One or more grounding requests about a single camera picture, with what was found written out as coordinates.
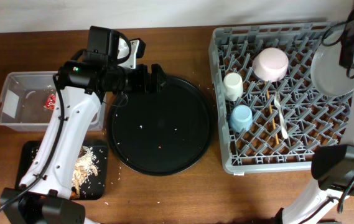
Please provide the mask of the pink bowl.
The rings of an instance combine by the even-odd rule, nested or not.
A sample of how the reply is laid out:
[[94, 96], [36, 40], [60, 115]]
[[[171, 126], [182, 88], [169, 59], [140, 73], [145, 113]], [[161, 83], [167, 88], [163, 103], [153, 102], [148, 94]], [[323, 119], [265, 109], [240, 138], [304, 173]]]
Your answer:
[[262, 50], [253, 60], [253, 72], [262, 81], [278, 82], [287, 73], [289, 59], [287, 55], [277, 48]]

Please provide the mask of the white cup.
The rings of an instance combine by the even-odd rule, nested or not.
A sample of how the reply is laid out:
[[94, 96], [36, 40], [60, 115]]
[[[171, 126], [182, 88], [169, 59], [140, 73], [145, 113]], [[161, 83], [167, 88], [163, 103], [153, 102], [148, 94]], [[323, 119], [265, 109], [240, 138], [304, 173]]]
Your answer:
[[229, 73], [223, 79], [225, 99], [236, 101], [243, 95], [243, 79], [239, 73]]

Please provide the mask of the blue cup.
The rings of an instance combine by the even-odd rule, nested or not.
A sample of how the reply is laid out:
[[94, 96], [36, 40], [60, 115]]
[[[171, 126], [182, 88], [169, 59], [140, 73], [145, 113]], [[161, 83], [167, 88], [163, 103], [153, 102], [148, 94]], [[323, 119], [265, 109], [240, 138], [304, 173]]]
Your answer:
[[252, 124], [253, 114], [248, 106], [239, 105], [233, 109], [229, 125], [234, 132], [240, 133], [242, 131], [249, 131]]

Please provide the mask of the light grey plate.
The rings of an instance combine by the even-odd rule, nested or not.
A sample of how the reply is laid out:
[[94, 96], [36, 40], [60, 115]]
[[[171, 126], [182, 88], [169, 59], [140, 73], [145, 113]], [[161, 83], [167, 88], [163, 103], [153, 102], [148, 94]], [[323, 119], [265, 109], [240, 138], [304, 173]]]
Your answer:
[[354, 87], [354, 79], [348, 78], [346, 69], [340, 66], [341, 43], [326, 47], [320, 44], [310, 67], [312, 84], [325, 96], [342, 96]]

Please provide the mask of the red snack wrapper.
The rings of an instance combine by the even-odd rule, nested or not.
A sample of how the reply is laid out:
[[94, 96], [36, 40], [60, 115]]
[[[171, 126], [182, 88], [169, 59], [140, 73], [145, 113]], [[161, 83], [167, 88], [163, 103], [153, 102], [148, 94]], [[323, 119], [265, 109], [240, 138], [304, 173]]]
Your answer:
[[54, 110], [56, 103], [56, 95], [50, 94], [45, 102], [44, 108], [48, 110]]

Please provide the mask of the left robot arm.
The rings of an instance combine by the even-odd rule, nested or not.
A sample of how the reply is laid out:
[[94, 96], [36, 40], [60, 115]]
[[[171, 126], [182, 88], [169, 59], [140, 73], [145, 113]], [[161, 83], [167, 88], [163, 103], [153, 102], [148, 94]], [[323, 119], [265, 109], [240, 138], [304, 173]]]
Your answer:
[[105, 93], [155, 93], [167, 76], [158, 64], [123, 68], [69, 60], [53, 80], [55, 108], [39, 151], [19, 188], [5, 188], [0, 197], [0, 212], [11, 223], [91, 223], [85, 207], [70, 199], [72, 176]]

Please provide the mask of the rice and peanut scraps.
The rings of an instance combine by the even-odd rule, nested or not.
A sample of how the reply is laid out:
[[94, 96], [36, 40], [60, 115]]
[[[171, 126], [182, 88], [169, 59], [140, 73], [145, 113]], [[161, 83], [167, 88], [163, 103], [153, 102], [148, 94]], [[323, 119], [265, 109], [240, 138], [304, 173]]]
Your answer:
[[79, 198], [80, 185], [91, 173], [98, 175], [93, 164], [92, 148], [82, 146], [80, 150], [62, 150], [61, 154], [54, 154], [43, 179], [32, 188], [38, 194], [47, 195], [51, 190], [63, 198]]

